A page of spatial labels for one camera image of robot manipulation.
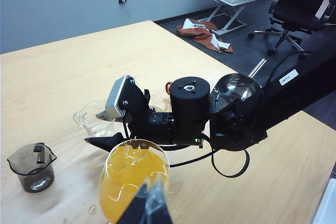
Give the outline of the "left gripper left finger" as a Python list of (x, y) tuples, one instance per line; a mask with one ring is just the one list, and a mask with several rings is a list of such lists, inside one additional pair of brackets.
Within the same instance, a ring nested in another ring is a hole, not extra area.
[(147, 184), (143, 184), (137, 191), (130, 204), (119, 219), (119, 223), (144, 223), (146, 197), (148, 194)]

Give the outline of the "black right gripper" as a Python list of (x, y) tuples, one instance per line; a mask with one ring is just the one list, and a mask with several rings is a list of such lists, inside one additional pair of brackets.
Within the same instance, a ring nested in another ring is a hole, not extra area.
[[(128, 83), (125, 88), (125, 110), (130, 116), (128, 127), (132, 138), (141, 138), (157, 144), (173, 144), (173, 115), (171, 112), (156, 112), (149, 106), (149, 90), (141, 91), (136, 84)], [(100, 120), (114, 120), (115, 114), (109, 112), (97, 113)], [(130, 140), (121, 132), (113, 136), (86, 137), (84, 141), (107, 152), (117, 145)]]

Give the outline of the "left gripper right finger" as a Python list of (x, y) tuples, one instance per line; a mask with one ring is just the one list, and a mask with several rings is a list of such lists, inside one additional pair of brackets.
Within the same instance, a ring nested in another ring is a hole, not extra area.
[(151, 192), (150, 223), (173, 223), (166, 205), (164, 192), (160, 189)]

